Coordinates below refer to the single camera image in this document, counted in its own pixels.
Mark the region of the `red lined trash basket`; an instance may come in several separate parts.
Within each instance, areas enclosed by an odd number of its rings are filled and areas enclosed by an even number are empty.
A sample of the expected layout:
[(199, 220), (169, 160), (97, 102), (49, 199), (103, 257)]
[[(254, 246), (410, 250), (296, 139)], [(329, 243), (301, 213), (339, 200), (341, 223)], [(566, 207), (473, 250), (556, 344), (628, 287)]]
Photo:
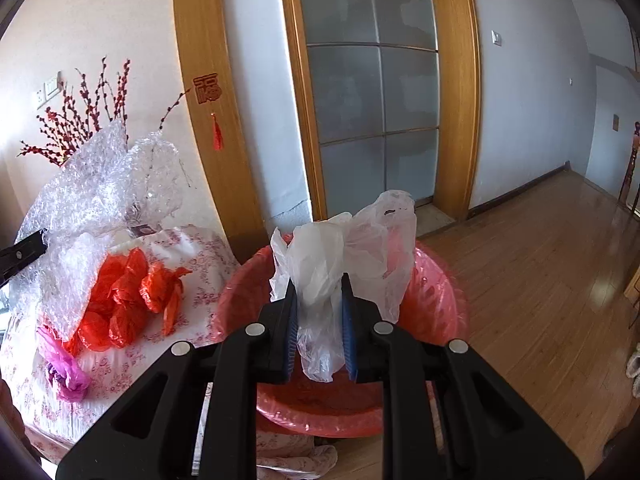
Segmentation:
[[(258, 320), (270, 299), (273, 274), (270, 246), (259, 249), (232, 274), (209, 321), (211, 341), (221, 342)], [(441, 346), (469, 333), (469, 308), (462, 290), (446, 262), (420, 242), (414, 248), (414, 268), (398, 325), (416, 339)], [(337, 439), (372, 437), (382, 432), (382, 401), (379, 384), (355, 384), (346, 370), (336, 373), (332, 382), (313, 382), (296, 361), (286, 384), (258, 386), (257, 429)]]

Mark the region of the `magenta plastic bag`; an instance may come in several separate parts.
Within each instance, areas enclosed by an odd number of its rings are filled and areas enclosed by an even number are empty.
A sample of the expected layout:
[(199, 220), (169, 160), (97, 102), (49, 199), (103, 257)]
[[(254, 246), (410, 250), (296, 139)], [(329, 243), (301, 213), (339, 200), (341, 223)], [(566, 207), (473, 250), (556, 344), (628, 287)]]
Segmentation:
[(68, 353), (48, 330), (36, 331), (38, 352), (46, 362), (47, 381), (58, 400), (78, 403), (85, 399), (90, 377), (80, 368), (76, 359)]

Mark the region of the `frosted glass sliding door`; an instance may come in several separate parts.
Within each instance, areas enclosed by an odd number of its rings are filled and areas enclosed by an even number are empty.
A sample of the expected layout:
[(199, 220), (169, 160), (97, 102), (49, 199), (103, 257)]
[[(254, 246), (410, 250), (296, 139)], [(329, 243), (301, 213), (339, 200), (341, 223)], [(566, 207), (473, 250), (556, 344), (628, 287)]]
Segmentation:
[(300, 0), (326, 209), (434, 194), (439, 62), (432, 0)]

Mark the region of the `red berry branch bouquet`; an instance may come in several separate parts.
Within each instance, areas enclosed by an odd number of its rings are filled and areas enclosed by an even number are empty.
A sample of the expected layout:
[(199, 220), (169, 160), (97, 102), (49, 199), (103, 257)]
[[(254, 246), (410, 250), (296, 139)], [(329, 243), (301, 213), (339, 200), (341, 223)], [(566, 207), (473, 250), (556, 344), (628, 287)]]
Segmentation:
[(68, 88), (66, 82), (58, 85), (62, 94), (62, 105), (58, 110), (47, 106), (37, 115), (39, 132), (46, 143), (38, 146), (21, 142), (17, 157), (34, 155), (44, 158), (49, 164), (61, 168), (102, 129), (101, 119), (105, 117), (110, 124), (120, 120), (127, 127), (127, 96), (131, 60), (127, 58), (122, 70), (116, 73), (116, 86), (106, 78), (106, 57), (101, 58), (96, 88), (90, 90), (88, 77), (81, 70), (79, 75), (79, 99), (74, 88)]

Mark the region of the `white wall socket plate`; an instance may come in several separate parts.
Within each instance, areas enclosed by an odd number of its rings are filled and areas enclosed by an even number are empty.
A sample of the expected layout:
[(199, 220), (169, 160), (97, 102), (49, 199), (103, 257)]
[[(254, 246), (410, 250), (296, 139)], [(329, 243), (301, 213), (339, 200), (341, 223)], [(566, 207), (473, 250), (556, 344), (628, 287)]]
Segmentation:
[(65, 87), (65, 80), (59, 70), (53, 77), (43, 81), (36, 92), (37, 110), (43, 108), (53, 98), (62, 92)]

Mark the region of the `white translucent plastic bag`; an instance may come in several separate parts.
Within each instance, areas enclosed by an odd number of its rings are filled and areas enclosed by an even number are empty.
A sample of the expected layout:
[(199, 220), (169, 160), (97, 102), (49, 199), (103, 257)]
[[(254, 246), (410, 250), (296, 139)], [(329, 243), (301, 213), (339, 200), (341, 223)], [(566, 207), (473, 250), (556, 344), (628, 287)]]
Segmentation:
[(303, 372), (314, 382), (332, 382), (345, 365), (344, 274), (355, 296), (374, 302), (384, 321), (398, 321), (414, 266), (414, 200), (405, 191), (386, 191), (356, 214), (342, 212), (296, 226), (289, 242), (274, 231), (270, 247), (270, 299), (284, 298), (289, 284), (296, 290), (297, 351)]

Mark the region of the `red plastic bag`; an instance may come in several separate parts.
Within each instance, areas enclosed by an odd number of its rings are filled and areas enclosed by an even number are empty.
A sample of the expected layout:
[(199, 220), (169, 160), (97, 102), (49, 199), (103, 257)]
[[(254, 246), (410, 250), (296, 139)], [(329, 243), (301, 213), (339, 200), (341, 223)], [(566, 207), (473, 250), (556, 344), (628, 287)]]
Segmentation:
[(109, 255), (100, 267), (78, 329), (63, 348), (72, 356), (82, 350), (103, 352), (133, 344), (154, 318), (160, 333), (175, 331), (181, 311), (182, 278), (191, 271), (150, 263), (139, 247), (128, 254)]

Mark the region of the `clear bubble wrap sheet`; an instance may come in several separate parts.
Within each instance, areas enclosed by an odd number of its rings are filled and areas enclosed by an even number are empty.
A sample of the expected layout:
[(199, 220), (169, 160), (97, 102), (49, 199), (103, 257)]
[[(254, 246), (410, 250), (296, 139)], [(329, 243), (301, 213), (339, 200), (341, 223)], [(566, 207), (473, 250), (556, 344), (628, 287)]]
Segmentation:
[(129, 144), (119, 120), (95, 133), (41, 189), (17, 232), (20, 240), (41, 233), (46, 251), (10, 281), (11, 306), (69, 340), (115, 237), (159, 226), (181, 207), (182, 188), (179, 152), (160, 133)]

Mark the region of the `white wall light switch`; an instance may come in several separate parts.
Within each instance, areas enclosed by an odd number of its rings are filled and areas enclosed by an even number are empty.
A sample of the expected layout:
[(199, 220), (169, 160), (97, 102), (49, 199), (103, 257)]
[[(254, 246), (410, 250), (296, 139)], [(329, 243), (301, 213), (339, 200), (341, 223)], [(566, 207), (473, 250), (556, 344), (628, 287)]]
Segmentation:
[(501, 35), (498, 32), (496, 32), (495, 30), (493, 30), (491, 32), (491, 42), (497, 47), (501, 47), (502, 46)]

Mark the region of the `red tasselled Chinese knot ornament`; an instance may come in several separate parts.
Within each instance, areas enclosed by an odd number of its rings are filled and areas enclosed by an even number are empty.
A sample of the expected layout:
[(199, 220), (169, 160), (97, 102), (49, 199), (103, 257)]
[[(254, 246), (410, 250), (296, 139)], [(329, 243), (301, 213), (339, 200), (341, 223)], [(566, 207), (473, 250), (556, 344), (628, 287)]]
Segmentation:
[[(210, 73), (193, 79), (193, 85), (198, 104), (216, 102), (222, 95), (222, 89), (218, 82), (218, 74)], [(210, 113), (213, 122), (213, 148), (219, 152), (224, 148), (224, 136), (215, 112)]]

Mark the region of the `floral white tablecloth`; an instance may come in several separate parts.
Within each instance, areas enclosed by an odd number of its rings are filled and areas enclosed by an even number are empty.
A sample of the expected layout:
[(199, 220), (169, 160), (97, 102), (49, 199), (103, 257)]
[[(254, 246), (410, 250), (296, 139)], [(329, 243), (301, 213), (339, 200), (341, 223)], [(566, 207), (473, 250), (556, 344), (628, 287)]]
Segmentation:
[(239, 263), (227, 243), (214, 231), (182, 226), (130, 240), (116, 246), (126, 254), (141, 248), (149, 262), (169, 269), (184, 266), (184, 293), (175, 331), (162, 334), (155, 320), (129, 347), (94, 353), (81, 351), (77, 362), (91, 379), (80, 403), (56, 396), (46, 377), (46, 363), (38, 352), (38, 318), (12, 318), (1, 348), (1, 375), (8, 383), (14, 406), (22, 415), (30, 443), (43, 457), (57, 464), (100, 416), (175, 341), (205, 346), (213, 340), (209, 322), (217, 313), (224, 285)]

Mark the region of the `wooden stair railing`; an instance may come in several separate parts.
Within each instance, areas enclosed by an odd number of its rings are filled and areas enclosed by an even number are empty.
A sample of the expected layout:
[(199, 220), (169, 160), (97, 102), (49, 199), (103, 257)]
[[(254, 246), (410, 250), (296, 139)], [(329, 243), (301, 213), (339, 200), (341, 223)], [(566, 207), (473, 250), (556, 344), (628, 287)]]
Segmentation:
[(640, 142), (640, 122), (634, 123), (634, 137), (632, 138), (632, 148), (629, 157), (629, 162), (624, 175), (622, 187), (620, 188), (620, 194), (618, 194), (617, 201), (621, 205), (627, 203), (627, 197), (631, 188), (632, 177), (634, 176), (634, 168), (636, 168), (636, 161), (638, 156)]

